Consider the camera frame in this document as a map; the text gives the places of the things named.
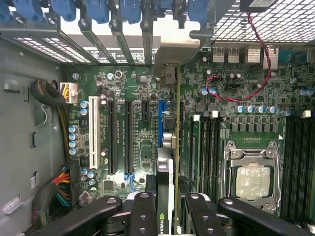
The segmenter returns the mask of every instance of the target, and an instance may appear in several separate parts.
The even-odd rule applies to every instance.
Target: black pcie slot
[[[133,104],[125,102],[125,174],[133,173]]]
[[[108,173],[114,174],[117,171],[117,106],[115,101],[108,102]]]
[[[280,217],[290,222],[309,222],[315,155],[313,119],[286,119]]]

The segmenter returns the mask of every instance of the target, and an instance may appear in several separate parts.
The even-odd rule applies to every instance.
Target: label
[[[277,0],[254,0],[249,7],[270,7]]]

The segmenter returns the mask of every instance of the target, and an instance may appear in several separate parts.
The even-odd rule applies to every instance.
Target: white pci slot
[[[90,169],[100,166],[99,97],[89,97]]]

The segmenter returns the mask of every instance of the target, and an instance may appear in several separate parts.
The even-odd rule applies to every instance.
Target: red wire
[[[209,77],[207,79],[207,81],[206,81],[206,90],[208,91],[208,93],[210,93],[212,96],[216,97],[217,99],[224,100],[224,101],[231,101],[231,102],[241,102],[241,101],[249,100],[249,99],[255,97],[257,94],[259,94],[263,90],[263,88],[265,87],[268,79],[270,78],[270,75],[271,75],[271,61],[270,61],[270,57],[269,57],[268,47],[264,43],[264,41],[262,41],[262,39],[260,38],[260,35],[258,34],[257,29],[256,29],[256,27],[254,26],[254,24],[252,22],[252,17],[251,17],[251,14],[249,12],[247,12],[247,17],[248,17],[248,23],[250,24],[251,29],[254,31],[255,36],[256,36],[257,40],[259,41],[259,43],[260,43],[260,46],[264,49],[264,52],[265,52],[265,55],[266,55],[266,58],[267,58],[267,64],[268,64],[267,75],[265,76],[265,78],[264,78],[264,80],[263,80],[263,82],[261,84],[261,87],[256,92],[246,96],[243,99],[235,99],[235,98],[231,98],[231,97],[223,98],[223,97],[220,97],[217,94],[210,93],[209,90],[208,90],[208,82],[210,80],[212,80],[213,78],[218,78],[218,76]]]

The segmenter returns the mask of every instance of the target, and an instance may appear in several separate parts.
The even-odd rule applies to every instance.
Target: blue pcie slot
[[[162,144],[163,137],[163,124],[162,124],[162,113],[166,111],[166,101],[161,100],[158,102],[158,136],[157,145],[160,148]]]

